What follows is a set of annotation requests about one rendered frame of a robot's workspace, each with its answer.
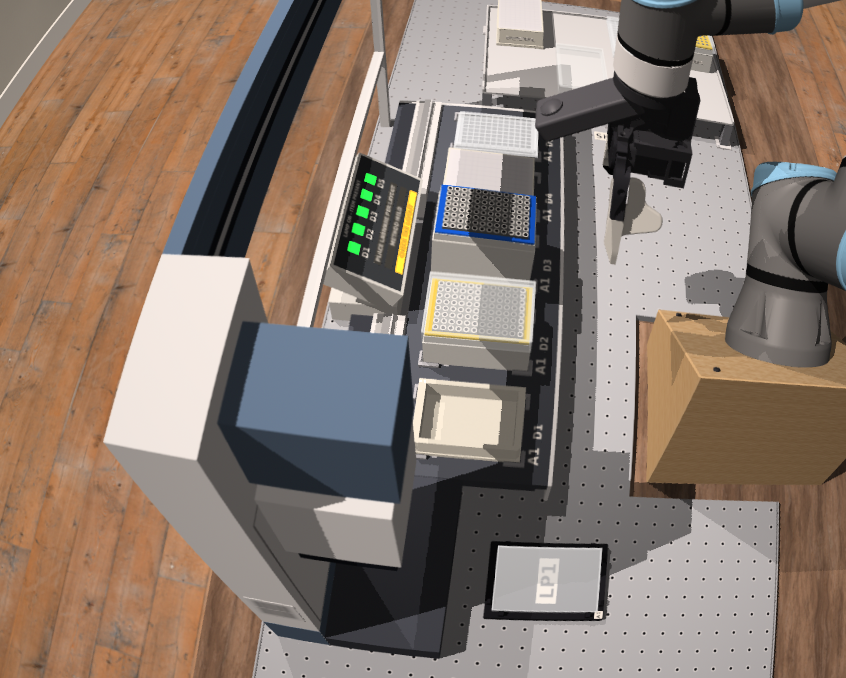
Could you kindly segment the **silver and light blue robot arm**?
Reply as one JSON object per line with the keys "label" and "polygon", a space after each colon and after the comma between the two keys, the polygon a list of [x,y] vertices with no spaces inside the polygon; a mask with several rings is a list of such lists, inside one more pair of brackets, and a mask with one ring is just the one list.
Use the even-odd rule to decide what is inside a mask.
{"label": "silver and light blue robot arm", "polygon": [[[790,31],[803,9],[836,1],[621,0],[614,71],[641,94],[677,96],[699,36]],[[552,141],[644,113],[612,77],[539,100],[535,128]],[[789,162],[756,167],[746,276],[725,335],[739,353],[790,367],[829,362],[828,284],[846,291],[844,157],[837,173]]]}

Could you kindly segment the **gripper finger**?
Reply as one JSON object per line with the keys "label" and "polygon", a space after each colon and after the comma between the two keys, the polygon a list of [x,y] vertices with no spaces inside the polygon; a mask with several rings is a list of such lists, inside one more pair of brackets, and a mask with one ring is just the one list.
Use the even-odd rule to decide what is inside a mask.
{"label": "gripper finger", "polygon": [[630,176],[631,166],[626,165],[626,155],[616,152],[604,238],[609,262],[613,265],[616,264],[622,236],[657,232],[663,223],[661,214],[645,201],[644,183],[635,177],[630,179]]}
{"label": "gripper finger", "polygon": [[608,162],[608,139],[606,137],[606,144],[605,144],[605,151],[604,151],[604,158],[603,158],[603,168],[608,172],[609,175],[613,175],[613,169],[609,168]]}

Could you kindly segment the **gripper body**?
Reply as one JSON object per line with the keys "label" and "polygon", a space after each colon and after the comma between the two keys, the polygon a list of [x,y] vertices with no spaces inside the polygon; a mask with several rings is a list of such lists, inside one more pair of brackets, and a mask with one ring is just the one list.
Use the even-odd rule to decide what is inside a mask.
{"label": "gripper body", "polygon": [[642,106],[645,113],[608,124],[609,168],[614,168],[616,152],[623,153],[631,173],[664,180],[663,185],[684,189],[701,101],[696,78],[689,77],[685,92],[668,98],[635,91],[615,71],[613,82],[625,98]]}

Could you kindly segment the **cream one-well reservoir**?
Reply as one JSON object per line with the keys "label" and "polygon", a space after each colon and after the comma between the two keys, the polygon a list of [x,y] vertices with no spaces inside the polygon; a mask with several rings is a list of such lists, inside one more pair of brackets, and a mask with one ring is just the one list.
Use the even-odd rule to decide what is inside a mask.
{"label": "cream one-well reservoir", "polygon": [[520,462],[525,395],[526,387],[420,378],[416,454]]}

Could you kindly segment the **light grey rectangular panel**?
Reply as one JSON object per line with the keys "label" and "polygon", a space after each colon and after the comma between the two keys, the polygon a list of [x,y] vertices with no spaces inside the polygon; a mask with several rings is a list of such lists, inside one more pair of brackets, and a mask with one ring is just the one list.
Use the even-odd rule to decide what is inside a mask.
{"label": "light grey rectangular panel", "polygon": [[602,548],[498,546],[495,612],[597,613]]}

